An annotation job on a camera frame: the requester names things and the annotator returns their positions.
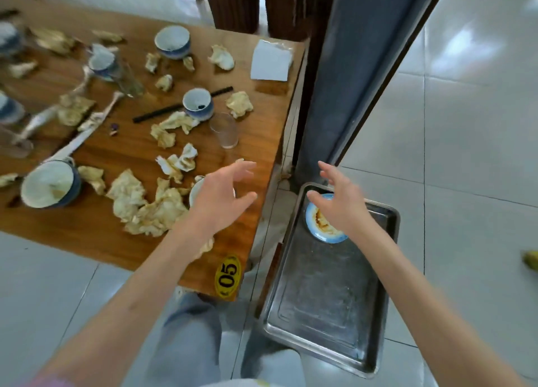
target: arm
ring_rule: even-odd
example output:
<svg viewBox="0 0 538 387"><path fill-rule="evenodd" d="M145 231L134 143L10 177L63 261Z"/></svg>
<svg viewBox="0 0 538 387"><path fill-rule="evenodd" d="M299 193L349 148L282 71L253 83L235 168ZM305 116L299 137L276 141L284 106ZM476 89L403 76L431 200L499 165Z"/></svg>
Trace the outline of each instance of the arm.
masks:
<svg viewBox="0 0 538 387"><path fill-rule="evenodd" d="M366 256L440 386L525 386L507 363L456 315L368 212L359 189L338 169L319 162L335 187L333 200L308 198Z"/></svg>
<svg viewBox="0 0 538 387"><path fill-rule="evenodd" d="M101 311L39 372L76 387L119 385L187 265L213 234L235 221L256 193L233 197L233 181L252 175L239 162L205 177L196 205L178 221L147 260Z"/></svg>

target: forearm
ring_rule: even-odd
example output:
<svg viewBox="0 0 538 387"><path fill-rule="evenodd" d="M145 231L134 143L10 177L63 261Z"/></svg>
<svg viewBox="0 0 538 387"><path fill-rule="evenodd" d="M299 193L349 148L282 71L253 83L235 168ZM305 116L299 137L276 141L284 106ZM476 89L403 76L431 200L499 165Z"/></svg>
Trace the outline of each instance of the forearm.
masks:
<svg viewBox="0 0 538 387"><path fill-rule="evenodd" d="M372 264L440 386L523 386L372 219L352 240Z"/></svg>
<svg viewBox="0 0 538 387"><path fill-rule="evenodd" d="M200 249L206 240L188 222L169 232L40 376L66 379L76 387L119 385L190 262L189 255L195 254L187 251Z"/></svg>

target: metal tray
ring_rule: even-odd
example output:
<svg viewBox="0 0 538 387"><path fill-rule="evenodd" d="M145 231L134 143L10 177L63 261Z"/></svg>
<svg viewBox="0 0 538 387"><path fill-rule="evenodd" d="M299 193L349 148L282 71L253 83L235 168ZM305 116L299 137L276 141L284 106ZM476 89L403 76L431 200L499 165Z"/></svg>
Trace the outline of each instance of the metal tray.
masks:
<svg viewBox="0 0 538 387"><path fill-rule="evenodd" d="M316 183L301 187L259 325L275 341L371 378L379 369L388 296L351 240L327 244L310 233L309 190L332 192ZM367 208L396 241L398 212L369 200Z"/></svg>

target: yellow oval sticker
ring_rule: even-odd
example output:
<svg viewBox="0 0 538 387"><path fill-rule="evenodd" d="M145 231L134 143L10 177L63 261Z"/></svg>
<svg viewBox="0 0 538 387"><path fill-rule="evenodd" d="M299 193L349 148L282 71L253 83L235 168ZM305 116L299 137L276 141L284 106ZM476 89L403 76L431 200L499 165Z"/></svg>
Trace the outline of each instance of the yellow oval sticker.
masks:
<svg viewBox="0 0 538 387"><path fill-rule="evenodd" d="M228 255L215 275L215 290L221 298L231 296L241 281L241 262L235 255Z"/></svg>

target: chopsticks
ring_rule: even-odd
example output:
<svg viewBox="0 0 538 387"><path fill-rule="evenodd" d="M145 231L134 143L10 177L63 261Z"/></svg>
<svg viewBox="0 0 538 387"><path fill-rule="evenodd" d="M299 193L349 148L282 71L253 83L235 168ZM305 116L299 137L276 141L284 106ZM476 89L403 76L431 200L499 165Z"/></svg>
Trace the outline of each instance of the chopsticks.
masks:
<svg viewBox="0 0 538 387"><path fill-rule="evenodd" d="M222 88L222 89L219 89L219 90L217 90L215 92L212 92L211 97L214 98L214 97L216 97L218 95L222 95L222 94L225 94L226 92L230 92L230 91L233 91L233 87ZM181 108L183 108L182 103L181 104L170 105L170 106L158 109L158 110L153 111L153 112L145 113L144 115L136 116L136 117L133 118L133 122L134 123L140 123L140 122L143 122L143 121L145 121L147 119L155 118L156 116L162 115L162 114L167 113L167 112L176 111L176 110L181 109Z"/></svg>

